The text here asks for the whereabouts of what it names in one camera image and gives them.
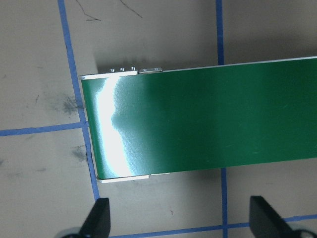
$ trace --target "glossy green surface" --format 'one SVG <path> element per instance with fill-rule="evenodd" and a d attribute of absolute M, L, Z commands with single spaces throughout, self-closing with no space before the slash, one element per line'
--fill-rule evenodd
<path fill-rule="evenodd" d="M 317 156 L 317 59 L 82 84 L 101 179 Z"/>

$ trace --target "white tiled surface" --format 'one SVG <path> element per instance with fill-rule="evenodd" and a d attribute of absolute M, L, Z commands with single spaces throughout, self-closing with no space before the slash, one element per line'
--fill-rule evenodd
<path fill-rule="evenodd" d="M 110 67 L 166 69 L 217 64 L 215 2 L 66 0 L 78 74 Z M 223 0 L 225 62 L 317 55 L 310 0 Z M 0 130 L 78 122 L 57 1 L 0 2 Z M 3 237 L 54 237 L 82 225 L 94 201 L 80 129 L 0 137 Z M 228 221 L 248 220 L 250 195 L 283 217 L 316 214 L 316 159 L 233 167 Z M 100 184 L 111 235 L 220 225 L 219 170 Z M 301 221 L 316 227 L 316 220 Z M 229 237 L 252 237 L 249 228 Z M 222 231 L 170 238 L 222 237 Z"/>
<path fill-rule="evenodd" d="M 80 129 L 0 137 L 1 237 L 51 237 L 94 204 Z"/>

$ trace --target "gray floor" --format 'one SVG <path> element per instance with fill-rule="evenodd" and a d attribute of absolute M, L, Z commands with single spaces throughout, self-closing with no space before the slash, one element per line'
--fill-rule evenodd
<path fill-rule="evenodd" d="M 79 2 L 65 0 L 78 75 L 217 65 L 215 1 Z M 79 122 L 57 1 L 3 0 L 0 19 L 0 132 Z M 225 63 L 316 56 L 316 22 L 311 0 L 224 0 Z M 94 204 L 85 153 L 81 129 L 0 136 L 1 236 L 54 237 L 81 226 Z M 306 159 L 228 168 L 228 223 L 248 221 L 250 195 L 263 195 L 285 218 L 317 214 L 316 167 Z M 99 190 L 110 198 L 111 236 L 222 224 L 220 170 Z M 299 223 L 314 228 L 317 219 Z M 166 237 L 222 237 L 178 232 Z M 228 237 L 253 236 L 233 228 Z"/>

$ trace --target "black object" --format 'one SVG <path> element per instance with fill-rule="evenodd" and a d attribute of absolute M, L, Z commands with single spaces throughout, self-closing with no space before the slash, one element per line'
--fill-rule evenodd
<path fill-rule="evenodd" d="M 261 196 L 250 198 L 249 223 L 255 238 L 317 238 L 307 230 L 292 230 Z"/>
<path fill-rule="evenodd" d="M 78 234 L 69 234 L 63 238 L 108 238 L 110 233 L 110 206 L 108 198 L 99 198 L 95 202 Z"/>

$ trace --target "green rectangular surface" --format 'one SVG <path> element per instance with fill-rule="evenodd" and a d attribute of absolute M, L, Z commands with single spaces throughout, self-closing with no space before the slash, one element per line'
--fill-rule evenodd
<path fill-rule="evenodd" d="M 82 80 L 98 177 L 317 156 L 317 59 Z"/>

